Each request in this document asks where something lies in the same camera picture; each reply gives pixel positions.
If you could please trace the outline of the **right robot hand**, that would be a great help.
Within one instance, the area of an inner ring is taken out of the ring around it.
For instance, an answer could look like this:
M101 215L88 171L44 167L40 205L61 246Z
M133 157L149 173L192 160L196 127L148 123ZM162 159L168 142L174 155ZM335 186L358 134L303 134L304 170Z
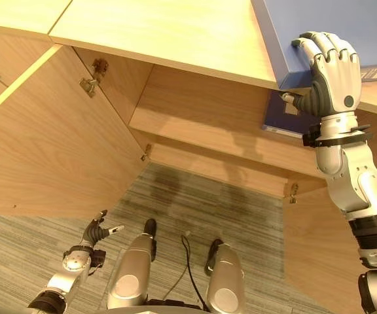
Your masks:
M280 98L316 117L354 111L361 98L361 67L352 45L338 35L307 31L292 40L308 59L312 84L304 95L284 92Z

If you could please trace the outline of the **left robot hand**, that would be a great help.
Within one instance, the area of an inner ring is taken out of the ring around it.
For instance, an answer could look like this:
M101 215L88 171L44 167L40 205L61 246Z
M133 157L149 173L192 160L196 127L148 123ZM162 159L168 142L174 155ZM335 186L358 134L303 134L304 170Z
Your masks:
M82 240L88 242L91 247L94 247L102 239L123 231L125 228L123 224L111 228L102 228L100 225L104 221L107 212L108 210L102 210L97 213L82 234Z

